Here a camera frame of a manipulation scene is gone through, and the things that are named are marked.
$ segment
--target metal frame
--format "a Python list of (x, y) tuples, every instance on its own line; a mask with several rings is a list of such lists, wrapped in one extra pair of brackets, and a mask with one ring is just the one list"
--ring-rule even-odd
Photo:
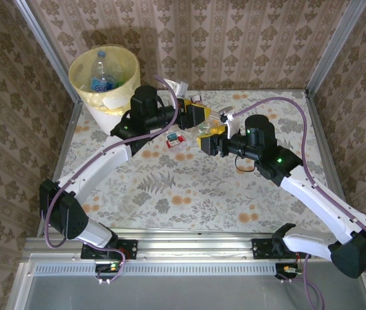
[(345, 13), (343, 13), (343, 16), (336, 27), (333, 36), (331, 37), (325, 51), (323, 52), (318, 66), (315, 68), (313, 75), (310, 77), (307, 89), (312, 96), (314, 96), (325, 79), (333, 62), (335, 61), (353, 27), (358, 21), (359, 16), (362, 14), (365, 6), (366, 0), (351, 0), (349, 2)]
[(320, 121), (318, 110), (313, 101), (313, 97), (308, 90), (306, 90), (306, 102), (309, 108), (310, 118), (312, 119), (313, 131), (318, 142), (320, 158), (322, 160), (323, 170), (325, 171), (328, 188), (346, 201), (342, 185), (339, 180), (338, 171), (333, 162), (332, 153), (330, 152), (329, 144), (326, 140), (325, 132)]
[[(82, 101), (74, 105), (74, 109), (72, 110), (71, 118), (69, 120), (68, 128), (66, 129), (64, 142), (61, 147), (61, 152), (59, 153), (58, 162), (55, 167), (54, 175), (52, 176), (52, 181), (56, 181), (61, 177), (66, 156), (68, 155), (72, 137), (74, 136), (75, 128), (77, 127), (78, 119), (81, 115), (82, 108), (83, 108)], [(36, 236), (37, 237), (42, 236), (43, 231), (44, 231), (44, 220), (41, 219), (41, 221), (39, 222), (38, 230), (36, 232)]]
[[(61, 155), (58, 160), (54, 179), (60, 177), (66, 154), (74, 134), (76, 123), (81, 113), (81, 98), (69, 82), (68, 74), (62, 65), (53, 44), (48, 39), (33, 10), (26, 0), (15, 0), (22, 15), (36, 39), (45, 51), (51, 65), (56, 70), (66, 91), (74, 102), (74, 110), (65, 136)], [(353, 26), (366, 5), (366, 0), (351, 0), (327, 49), (313, 73), (307, 92), (307, 103), (312, 118), (316, 139), (327, 182), (329, 187), (339, 197), (345, 199), (332, 156), (327, 145), (312, 95), (318, 90), (333, 61), (345, 43)], [(38, 229), (38, 236), (43, 232), (43, 222)], [(157, 231), (116, 229), (121, 238), (141, 240), (139, 243), (138, 260), (141, 262), (256, 262), (250, 253), (251, 238), (266, 238), (266, 234), (196, 232), (196, 231)], [(51, 240), (60, 239), (60, 234), (52, 233)], [(7, 309), (24, 309), (29, 294), (36, 264), (40, 262), (69, 262), (79, 261), (81, 242), (69, 241), (60, 249), (48, 249), (43, 238), (28, 238), (19, 264), (15, 282), (10, 293)], [(366, 276), (362, 276), (366, 287)]]
[(82, 99), (79, 97), (78, 93), (71, 85), (68, 73), (62, 64), (61, 59), (57, 55), (51, 40), (48, 39), (48, 36), (45, 34), (42, 25), (39, 23), (39, 19), (35, 16), (34, 11), (31, 9), (26, 0), (15, 0), (15, 4), (20, 9), (32, 33), (34, 34), (38, 43), (41, 45), (45, 55), (49, 59), (49, 62), (61, 79), (61, 82), (64, 85), (66, 91), (72, 98), (72, 101), (75, 105), (77, 105), (80, 101), (82, 101)]
[[(196, 263), (213, 265), (235, 264), (236, 266), (269, 266), (276, 262), (289, 263), (294, 260), (255, 260), (250, 251), (251, 239), (268, 238), (271, 234), (249, 232), (204, 232), (169, 231), (148, 229), (116, 229), (120, 238), (138, 240), (138, 254), (135, 263), (139, 266), (156, 266), (172, 262), (190, 266)], [(60, 241), (61, 235), (53, 232), (53, 242)], [(95, 263), (93, 260), (81, 260), (82, 243), (67, 241), (59, 249), (49, 249), (43, 238), (28, 238), (22, 255), (22, 262), (16, 274), (14, 286), (6, 309), (24, 309), (29, 295), (36, 267), (71, 264), (83, 265)], [(309, 262), (325, 262), (323, 259), (311, 259)], [(362, 276), (366, 289), (366, 276)]]

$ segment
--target blue label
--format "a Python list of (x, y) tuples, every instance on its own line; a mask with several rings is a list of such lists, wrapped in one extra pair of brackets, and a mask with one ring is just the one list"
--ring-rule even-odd
[(91, 80), (91, 89), (95, 92), (107, 92), (114, 89), (114, 85), (111, 82), (93, 78)]

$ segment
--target gray panel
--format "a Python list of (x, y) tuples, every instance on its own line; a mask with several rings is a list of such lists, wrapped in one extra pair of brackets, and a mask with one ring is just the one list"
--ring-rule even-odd
[[(312, 280), (326, 309), (366, 310), (360, 280), (330, 263), (311, 263)], [(125, 276), (99, 285), (92, 276), (34, 277), (25, 310), (45, 309), (309, 309), (302, 283), (281, 284), (272, 276)]]

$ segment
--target vent grille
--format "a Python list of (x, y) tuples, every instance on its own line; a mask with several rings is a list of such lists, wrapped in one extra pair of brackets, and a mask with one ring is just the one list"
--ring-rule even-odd
[(125, 266), (125, 273), (134, 275), (175, 275), (175, 276), (205, 276), (205, 275), (275, 275), (273, 263), (132, 263)]
[[(36, 276), (95, 275), (94, 263), (40, 263)], [(136, 263), (128, 262), (124, 276), (259, 276), (275, 275), (274, 263)]]
[(84, 276), (94, 274), (94, 263), (39, 263), (36, 276)]

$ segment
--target metal corner post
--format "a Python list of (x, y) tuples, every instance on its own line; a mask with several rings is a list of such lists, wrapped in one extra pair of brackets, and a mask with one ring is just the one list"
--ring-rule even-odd
[(323, 169), (325, 170), (328, 188), (330, 188), (331, 191), (338, 195), (341, 199), (346, 201), (345, 194), (339, 180), (338, 171), (336, 170), (335, 164), (333, 162), (332, 153), (330, 152), (329, 144), (327, 143), (326, 135), (323, 131), (318, 111), (316, 110), (316, 106), (309, 91), (306, 91), (306, 98), (310, 118), (312, 119), (314, 134), (316, 136), (316, 141), (318, 142)]
[(306, 87), (311, 96), (314, 96), (319, 89), (353, 27), (361, 16), (365, 6), (366, 0), (351, 0), (349, 2), (345, 13), (343, 13), (342, 18)]
[[(62, 64), (61, 59), (59, 58), (54, 45), (49, 40), (46, 32), (44, 31), (42, 25), (38, 21), (34, 11), (31, 6), (28, 4), (27, 0), (15, 0), (14, 1), (19, 10), (21, 11), (23, 17), (25, 18), (28, 26), (30, 27), (32, 33), (37, 39), (38, 43), (41, 45), (45, 55), (49, 59), (52, 67), (56, 71), (59, 76), (62, 84), (64, 85), (65, 90), (68, 92), (74, 103), (74, 109), (72, 110), (72, 114), (70, 117), (69, 125), (66, 130), (64, 142), (61, 147), (61, 152), (59, 153), (59, 158), (57, 165), (55, 167), (53, 180), (56, 181), (59, 179), (62, 173), (62, 168), (66, 159), (66, 155), (68, 154), (69, 146), (71, 144), (72, 136), (74, 135), (75, 127), (78, 121), (79, 116), (81, 115), (81, 110), (83, 108), (83, 102), (81, 97), (79, 97), (78, 93), (75, 91), (71, 82), (69, 81), (68, 73), (64, 65)], [(43, 220), (39, 224), (37, 236), (40, 236), (43, 233)]]
[(61, 79), (62, 84), (64, 85), (66, 91), (68, 92), (69, 96), (72, 98), (72, 101), (75, 105), (81, 102), (81, 98), (79, 97), (78, 93), (75, 91), (73, 86), (69, 81), (68, 74), (62, 64), (61, 59), (59, 58), (52, 42), (48, 39), (43, 27), (37, 20), (34, 12), (32, 11), (30, 5), (27, 3), (26, 0), (15, 0), (14, 1), (19, 10), (21, 11), (23, 17), (25, 18), (26, 22), (28, 23), (32, 33), (34, 34), (35, 38), (37, 39), (38, 43), (41, 45), (45, 55), (49, 59), (52, 67), (58, 74), (59, 78)]

